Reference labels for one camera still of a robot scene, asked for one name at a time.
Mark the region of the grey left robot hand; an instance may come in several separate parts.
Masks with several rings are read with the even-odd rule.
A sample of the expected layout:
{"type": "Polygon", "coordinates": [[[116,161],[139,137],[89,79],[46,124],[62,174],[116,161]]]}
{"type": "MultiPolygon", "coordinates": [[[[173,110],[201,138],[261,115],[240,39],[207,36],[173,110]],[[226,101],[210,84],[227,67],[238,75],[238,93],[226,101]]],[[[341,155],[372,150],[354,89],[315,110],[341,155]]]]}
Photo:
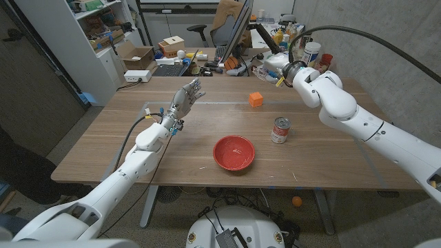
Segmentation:
{"type": "Polygon", "coordinates": [[[201,92],[201,81],[198,77],[181,87],[176,91],[168,111],[163,115],[161,125],[168,130],[174,127],[189,113],[193,104],[204,95],[205,92],[201,92]]]}

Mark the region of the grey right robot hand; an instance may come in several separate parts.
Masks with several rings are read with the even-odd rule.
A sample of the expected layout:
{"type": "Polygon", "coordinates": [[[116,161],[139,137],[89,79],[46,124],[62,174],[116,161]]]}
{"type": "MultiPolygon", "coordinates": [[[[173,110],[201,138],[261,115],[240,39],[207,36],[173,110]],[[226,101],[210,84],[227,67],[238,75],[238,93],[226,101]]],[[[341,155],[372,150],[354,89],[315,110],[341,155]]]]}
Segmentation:
{"type": "Polygon", "coordinates": [[[268,73],[266,81],[276,84],[280,79],[288,86],[292,87],[294,79],[294,64],[289,62],[289,56],[284,53],[273,54],[264,62],[264,68],[268,73]]]}

